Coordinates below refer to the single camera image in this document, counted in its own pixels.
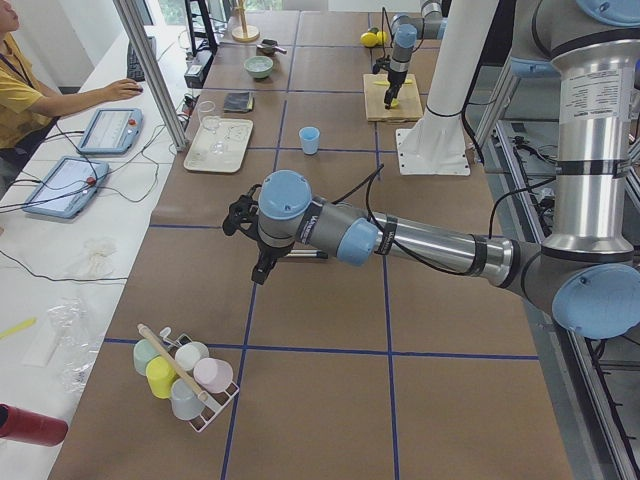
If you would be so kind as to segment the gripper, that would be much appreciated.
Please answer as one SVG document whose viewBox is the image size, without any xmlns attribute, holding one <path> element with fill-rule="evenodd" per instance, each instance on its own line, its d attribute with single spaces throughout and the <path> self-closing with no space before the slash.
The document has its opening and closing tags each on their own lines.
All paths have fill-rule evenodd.
<svg viewBox="0 0 640 480">
<path fill-rule="evenodd" d="M 389 86 L 384 96 L 384 105 L 386 109 L 390 107 L 391 101 L 397 99 L 397 94 L 406 79 L 406 63 L 398 62 L 394 59 L 389 61 L 387 69 L 387 81 Z"/>
<path fill-rule="evenodd" d="M 259 219 L 259 258 L 253 267 L 251 280 L 263 285 L 279 258 L 287 255 L 295 243 L 292 220 Z"/>
</svg>

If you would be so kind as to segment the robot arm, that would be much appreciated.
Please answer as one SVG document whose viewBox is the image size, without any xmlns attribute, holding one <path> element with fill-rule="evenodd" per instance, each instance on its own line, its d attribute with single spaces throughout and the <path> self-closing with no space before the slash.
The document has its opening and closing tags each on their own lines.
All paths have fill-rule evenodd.
<svg viewBox="0 0 640 480">
<path fill-rule="evenodd" d="M 442 11 L 441 1 L 422 1 L 420 15 L 412 17 L 396 14 L 390 23 L 392 50 L 381 59 L 380 67 L 387 72 L 389 86 L 384 95 L 386 109 L 392 107 L 404 84 L 413 53 L 423 40 L 441 40 L 447 19 Z"/>
<path fill-rule="evenodd" d="M 263 283 L 295 244 L 361 265 L 397 255 L 457 276 L 479 276 L 590 339 L 639 322 L 639 273 L 622 234 L 631 168 L 628 133 L 639 58 L 635 1 L 519 1 L 511 56 L 518 72 L 547 65 L 561 78 L 555 206 L 541 243 L 463 234 L 313 194 L 299 173 L 270 174 L 249 207 Z"/>
</svg>

